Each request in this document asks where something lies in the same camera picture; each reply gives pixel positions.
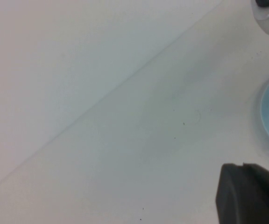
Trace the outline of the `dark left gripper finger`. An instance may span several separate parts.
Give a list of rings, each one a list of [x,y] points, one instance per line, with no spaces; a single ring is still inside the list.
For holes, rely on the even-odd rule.
[[[257,164],[223,164],[215,202],[221,224],[269,224],[269,171]]]

